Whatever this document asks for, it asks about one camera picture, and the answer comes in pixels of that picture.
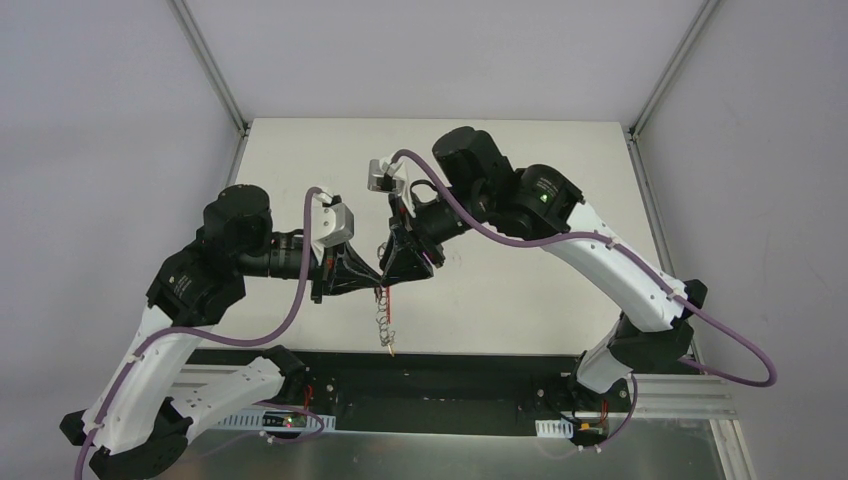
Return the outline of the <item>red keyring holder with rings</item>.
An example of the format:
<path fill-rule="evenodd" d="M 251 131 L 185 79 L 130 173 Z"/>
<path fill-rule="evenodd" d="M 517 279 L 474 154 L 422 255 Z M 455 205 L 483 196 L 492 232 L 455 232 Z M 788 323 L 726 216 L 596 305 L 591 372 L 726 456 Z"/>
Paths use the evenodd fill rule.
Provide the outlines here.
<path fill-rule="evenodd" d="M 377 286 L 374 290 L 378 338 L 383 348 L 388 350 L 391 357 L 395 353 L 395 331 L 392 329 L 391 295 L 387 286 Z"/>

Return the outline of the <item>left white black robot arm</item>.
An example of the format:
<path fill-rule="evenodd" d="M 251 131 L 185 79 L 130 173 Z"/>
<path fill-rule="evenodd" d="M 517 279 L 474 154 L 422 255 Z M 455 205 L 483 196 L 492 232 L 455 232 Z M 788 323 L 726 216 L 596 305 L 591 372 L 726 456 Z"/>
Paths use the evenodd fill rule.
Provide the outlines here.
<path fill-rule="evenodd" d="M 255 185 L 225 188 L 203 212 L 195 239 L 168 257 L 146 294 L 133 341 L 108 386 L 60 428 L 79 454 L 74 475 L 149 479 L 176 463 L 189 444 L 222 419 L 253 404 L 307 401 L 305 365 L 277 344 L 305 298 L 320 301 L 381 281 L 350 246 L 352 215 L 338 196 L 309 189 L 301 228 L 273 228 L 268 194 Z M 255 339 L 214 332 L 245 297 L 247 277 L 293 279 L 295 298 L 280 326 Z M 247 366 L 192 394 L 171 386 L 204 340 L 258 348 Z"/>

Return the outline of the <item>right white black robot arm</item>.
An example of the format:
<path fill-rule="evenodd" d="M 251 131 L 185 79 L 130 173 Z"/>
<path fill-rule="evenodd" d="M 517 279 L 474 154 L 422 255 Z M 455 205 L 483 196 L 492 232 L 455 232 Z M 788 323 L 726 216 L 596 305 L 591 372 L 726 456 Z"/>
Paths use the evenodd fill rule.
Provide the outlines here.
<path fill-rule="evenodd" d="M 599 216 L 583 192 L 545 164 L 514 167 L 484 130 L 461 126 L 442 135 L 422 165 L 436 193 L 414 194 L 403 150 L 374 159 L 370 190 L 391 208 L 390 240 L 380 266 L 390 283 L 428 279 L 444 259 L 443 244 L 469 230 L 516 248 L 536 248 L 565 262 L 610 298 L 620 315 L 612 330 L 579 358 L 569 400 L 595 408 L 620 379 L 652 373 L 685 356 L 707 286 L 650 264 Z"/>

